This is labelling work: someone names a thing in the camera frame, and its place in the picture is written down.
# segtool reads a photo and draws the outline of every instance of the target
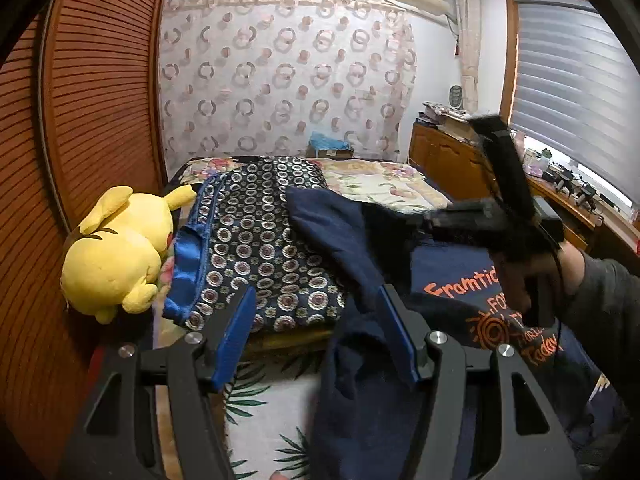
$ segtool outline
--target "yellow stuffed animal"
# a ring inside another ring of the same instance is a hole
[[[78,312],[110,323],[118,305],[130,314],[144,312],[158,291],[161,257],[174,222],[171,211],[196,197],[181,186],[165,197],[112,187],[76,229],[79,236],[65,257],[60,285]]]

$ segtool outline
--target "leaf pattern fabric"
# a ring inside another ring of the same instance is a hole
[[[324,352],[241,364],[225,388],[225,435],[236,478],[263,480],[279,470],[308,479],[310,407]]]

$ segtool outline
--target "wooden closet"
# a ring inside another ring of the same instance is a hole
[[[60,293],[66,234],[107,188],[164,184],[161,5],[53,0],[0,69],[0,428],[46,478],[100,337]]]

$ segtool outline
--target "sheer curtain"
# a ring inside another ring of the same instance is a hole
[[[480,60],[480,0],[456,0],[462,59],[462,106],[478,110],[478,63]]]
[[[396,160],[414,87],[406,11],[365,0],[166,0],[168,174],[193,156],[304,155],[312,131]]]

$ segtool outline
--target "window blind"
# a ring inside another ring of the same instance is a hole
[[[511,126],[640,203],[640,75],[583,0],[516,0]]]

